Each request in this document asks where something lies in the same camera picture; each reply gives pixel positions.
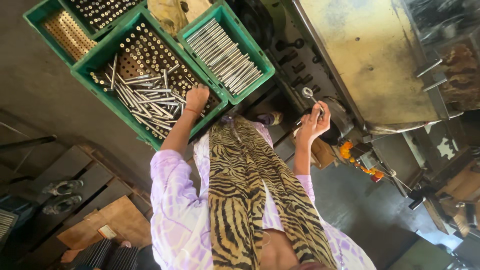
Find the floor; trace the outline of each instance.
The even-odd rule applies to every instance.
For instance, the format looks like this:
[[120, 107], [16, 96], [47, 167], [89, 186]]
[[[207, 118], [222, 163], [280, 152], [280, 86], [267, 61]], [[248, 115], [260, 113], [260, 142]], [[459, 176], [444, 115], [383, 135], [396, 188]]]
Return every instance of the floor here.
[[[13, 1], [0, 11], [0, 22], [7, 25], [0, 32], [0, 122], [30, 137], [58, 136], [57, 143], [36, 148], [19, 173], [39, 175], [69, 146], [89, 143], [149, 190], [149, 162], [155, 152], [136, 140], [132, 129], [70, 76], [66, 65], [25, 22], [22, 14], [37, 3]], [[258, 108], [279, 106], [271, 100], [266, 103]], [[284, 132], [282, 127], [271, 128], [274, 141]], [[0, 134], [0, 143], [22, 139], [1, 126]], [[284, 159], [292, 151], [288, 140], [277, 149]], [[2, 154], [0, 164], [13, 169], [23, 153]], [[192, 178], [198, 184], [195, 174]], [[435, 230], [423, 206], [411, 211], [407, 208], [410, 200], [402, 198], [392, 185], [374, 184], [358, 170], [314, 168], [312, 178], [320, 214], [355, 240], [378, 269], [385, 269], [408, 249], [418, 237], [414, 231]]]

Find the tiger print scarf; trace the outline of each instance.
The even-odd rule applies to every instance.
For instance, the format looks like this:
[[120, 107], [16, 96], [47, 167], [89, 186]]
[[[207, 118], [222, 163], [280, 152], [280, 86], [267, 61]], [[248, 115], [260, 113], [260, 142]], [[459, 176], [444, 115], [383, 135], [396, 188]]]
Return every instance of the tiger print scarf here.
[[243, 117], [210, 129], [210, 238], [214, 269], [258, 270], [262, 258], [265, 182], [300, 263], [336, 268], [305, 189]]

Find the purple patterned kurta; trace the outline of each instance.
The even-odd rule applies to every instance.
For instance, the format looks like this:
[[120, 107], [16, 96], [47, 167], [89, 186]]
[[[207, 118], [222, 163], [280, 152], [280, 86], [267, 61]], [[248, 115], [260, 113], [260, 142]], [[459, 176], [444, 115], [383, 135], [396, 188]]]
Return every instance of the purple patterned kurta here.
[[[261, 123], [252, 124], [272, 146], [268, 130]], [[150, 163], [153, 180], [151, 195], [154, 211], [151, 219], [153, 253], [162, 270], [213, 269], [208, 209], [210, 173], [208, 139], [208, 134], [204, 135], [193, 148], [195, 163], [202, 180], [198, 197], [189, 179], [192, 169], [178, 152], [159, 151]], [[296, 177], [314, 203], [315, 196], [310, 176]], [[283, 231], [275, 203], [266, 186], [265, 193], [263, 228]], [[346, 270], [375, 270], [365, 252], [348, 236], [322, 218], [320, 221], [339, 270], [342, 266]]]

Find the red thread bracelet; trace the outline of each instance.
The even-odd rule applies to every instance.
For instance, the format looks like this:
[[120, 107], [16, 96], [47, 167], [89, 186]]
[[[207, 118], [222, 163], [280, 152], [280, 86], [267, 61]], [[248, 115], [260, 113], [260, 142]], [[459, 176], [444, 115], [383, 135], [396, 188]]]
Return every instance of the red thread bracelet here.
[[192, 112], [193, 112], [193, 113], [195, 113], [195, 114], [197, 115], [197, 117], [198, 117], [198, 113], [197, 113], [196, 111], [192, 110], [192, 109], [189, 109], [189, 108], [184, 108], [183, 110], [189, 110], [189, 111], [192, 111]]

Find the green plastic crate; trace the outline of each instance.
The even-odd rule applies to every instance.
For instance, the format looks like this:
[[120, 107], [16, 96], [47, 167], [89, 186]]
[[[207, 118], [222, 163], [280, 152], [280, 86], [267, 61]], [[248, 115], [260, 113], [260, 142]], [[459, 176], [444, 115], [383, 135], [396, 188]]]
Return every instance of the green plastic crate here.
[[120, 23], [120, 21], [126, 18], [129, 14], [136, 13], [137, 9], [145, 9], [147, 6], [147, 0], [144, 0], [139, 4], [136, 4], [135, 7], [133, 7], [129, 11], [123, 13], [122, 16], [118, 17], [116, 20], [109, 23], [106, 27], [100, 29], [98, 32], [95, 32], [95, 29], [88, 23], [85, 17], [83, 17], [82, 13], [78, 11], [77, 8], [75, 8], [74, 2], [71, 2], [70, 0], [59, 0], [59, 2], [63, 6], [63, 8], [68, 13], [70, 13], [70, 15], [75, 20], [75, 22], [85, 32], [87, 37], [95, 41], [101, 40], [110, 30], [115, 28], [115, 26], [117, 26]]
[[190, 71], [194, 73], [200, 80], [212, 89], [218, 99], [219, 104], [212, 109], [212, 111], [201, 119], [192, 129], [190, 137], [197, 133], [203, 126], [205, 126], [214, 116], [216, 116], [228, 103], [225, 94], [214, 85], [214, 83], [206, 77], [202, 69], [182, 50], [182, 48], [173, 40], [173, 38], [160, 26], [148, 10], [138, 9], [136, 13], [131, 13], [125, 17], [117, 27], [115, 27], [106, 37], [104, 37], [90, 52], [78, 61], [72, 68], [72, 75], [77, 78], [87, 89], [97, 96], [107, 107], [116, 113], [128, 126], [130, 126], [141, 139], [150, 143], [155, 150], [158, 150], [162, 145], [162, 141], [155, 138], [151, 132], [145, 130], [145, 126], [137, 122], [137, 120], [128, 112], [124, 105], [111, 93], [106, 93], [103, 88], [96, 84], [90, 72], [104, 67], [107, 62], [111, 62], [114, 58], [119, 44], [125, 38], [125, 33], [131, 32], [138, 25], [138, 21], [146, 19], [152, 29], [163, 39], [163, 41], [170, 47], [175, 54], [183, 60]]
[[[263, 75], [258, 78], [256, 81], [250, 84], [245, 90], [243, 90], [239, 95], [232, 95], [226, 87], [221, 83], [210, 71], [210, 69], [200, 60], [199, 57], [193, 52], [190, 45], [188, 45], [186, 39], [195, 33], [200, 27], [205, 25], [210, 19], [215, 18], [216, 21], [222, 26], [227, 35], [233, 40], [233, 42], [238, 43], [238, 48], [243, 54], [248, 53], [250, 60], [255, 63], [259, 70], [262, 71]], [[275, 73], [275, 68], [273, 67], [270, 60], [267, 56], [264, 55], [262, 49], [258, 46], [247, 29], [240, 22], [240, 19], [235, 15], [232, 9], [224, 0], [219, 0], [213, 4], [209, 9], [207, 9], [202, 15], [196, 18], [193, 22], [188, 24], [177, 34], [179, 42], [183, 45], [184, 50], [198, 63], [201, 69], [211, 78], [214, 83], [223, 90], [230, 103], [238, 104], [260, 85], [262, 85], [266, 80], [268, 80]]]
[[58, 43], [42, 25], [54, 13], [64, 9], [58, 0], [44, 0], [29, 11], [24, 13], [24, 19], [33, 27], [43, 38], [43, 40], [54, 50], [54, 52], [68, 65], [72, 67], [75, 59]]

